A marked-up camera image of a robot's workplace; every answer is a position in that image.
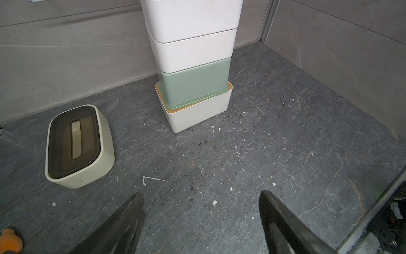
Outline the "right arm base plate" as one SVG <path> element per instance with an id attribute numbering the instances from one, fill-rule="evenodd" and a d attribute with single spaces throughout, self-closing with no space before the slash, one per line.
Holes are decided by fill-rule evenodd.
<path id="1" fill-rule="evenodd" d="M 403 183 L 374 217 L 368 230 L 375 235 L 379 248 L 389 254 L 406 252 L 406 184 Z"/>

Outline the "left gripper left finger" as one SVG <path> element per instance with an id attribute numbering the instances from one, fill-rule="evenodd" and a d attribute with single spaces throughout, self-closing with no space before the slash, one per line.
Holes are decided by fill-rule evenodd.
<path id="1" fill-rule="evenodd" d="M 135 254 L 146 220 L 144 196 L 131 196 L 70 254 Z"/>

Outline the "white box grey-blue lid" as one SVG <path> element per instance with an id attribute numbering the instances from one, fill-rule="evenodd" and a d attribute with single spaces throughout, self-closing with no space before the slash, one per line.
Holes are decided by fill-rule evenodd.
<path id="1" fill-rule="evenodd" d="M 159 70 L 174 73 L 231 57 L 238 26 L 185 19 L 145 20 Z"/>

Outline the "green square tissue box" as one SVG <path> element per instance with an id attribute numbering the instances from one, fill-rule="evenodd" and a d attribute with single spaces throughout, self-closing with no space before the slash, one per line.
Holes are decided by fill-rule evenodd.
<path id="1" fill-rule="evenodd" d="M 174 73 L 158 72 L 166 108 L 177 110 L 227 92 L 230 63 L 229 57 Z"/>

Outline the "bamboo-lid tissue box front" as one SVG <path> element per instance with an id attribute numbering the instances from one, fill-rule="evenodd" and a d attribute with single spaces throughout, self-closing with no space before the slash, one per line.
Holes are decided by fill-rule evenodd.
<path id="1" fill-rule="evenodd" d="M 243 1 L 141 1 L 155 41 L 169 43 L 235 29 Z"/>

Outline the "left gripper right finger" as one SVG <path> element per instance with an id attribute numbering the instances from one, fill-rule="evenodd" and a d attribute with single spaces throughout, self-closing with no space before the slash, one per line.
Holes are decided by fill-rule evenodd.
<path id="1" fill-rule="evenodd" d="M 259 211 L 270 254 L 335 254 L 274 194 L 263 190 Z"/>

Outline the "cream box dark lid back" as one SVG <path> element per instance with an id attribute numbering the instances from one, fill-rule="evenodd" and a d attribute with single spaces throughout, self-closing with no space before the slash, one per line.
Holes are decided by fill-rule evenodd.
<path id="1" fill-rule="evenodd" d="M 114 163 L 110 125 L 96 106 L 82 105 L 51 120 L 45 158 L 48 181 L 81 188 L 107 175 Z"/>

